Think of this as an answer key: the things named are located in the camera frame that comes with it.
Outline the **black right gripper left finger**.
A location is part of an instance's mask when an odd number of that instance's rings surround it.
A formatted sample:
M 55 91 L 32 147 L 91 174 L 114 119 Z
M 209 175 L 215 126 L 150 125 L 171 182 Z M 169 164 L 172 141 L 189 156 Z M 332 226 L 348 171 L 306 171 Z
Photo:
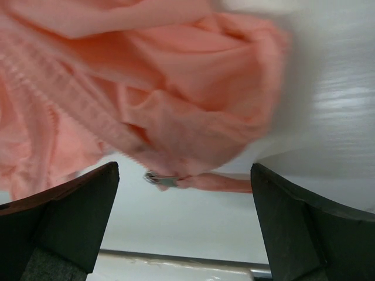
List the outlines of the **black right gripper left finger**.
M 1 280 L 86 280 L 117 193 L 118 164 L 1 205 Z

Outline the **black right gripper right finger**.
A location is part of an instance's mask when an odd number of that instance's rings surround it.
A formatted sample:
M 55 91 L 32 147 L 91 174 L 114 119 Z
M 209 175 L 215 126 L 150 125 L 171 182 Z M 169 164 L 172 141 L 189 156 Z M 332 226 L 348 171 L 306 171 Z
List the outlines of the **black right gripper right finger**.
M 273 280 L 374 280 L 374 214 L 291 183 L 261 164 L 251 185 Z

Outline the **pink zip jacket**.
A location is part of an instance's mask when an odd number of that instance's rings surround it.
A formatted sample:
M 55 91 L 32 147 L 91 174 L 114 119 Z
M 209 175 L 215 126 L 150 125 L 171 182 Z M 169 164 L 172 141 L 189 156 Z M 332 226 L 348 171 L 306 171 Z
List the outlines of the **pink zip jacket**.
M 210 1 L 2 1 L 1 189 L 43 192 L 121 152 L 180 189 L 269 130 L 289 35 Z

